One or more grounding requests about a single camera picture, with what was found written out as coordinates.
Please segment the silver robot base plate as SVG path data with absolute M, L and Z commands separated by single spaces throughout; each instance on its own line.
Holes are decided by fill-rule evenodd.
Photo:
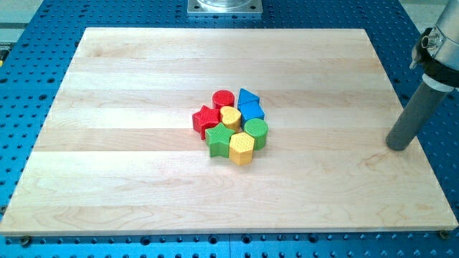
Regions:
M 262 0 L 188 0 L 188 16 L 255 16 L 263 13 Z

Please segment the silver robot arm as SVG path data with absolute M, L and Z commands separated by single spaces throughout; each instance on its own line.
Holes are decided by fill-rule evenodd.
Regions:
M 423 82 L 434 90 L 458 89 L 458 0 L 450 0 L 434 27 L 427 28 L 412 49 L 410 69 L 424 69 Z

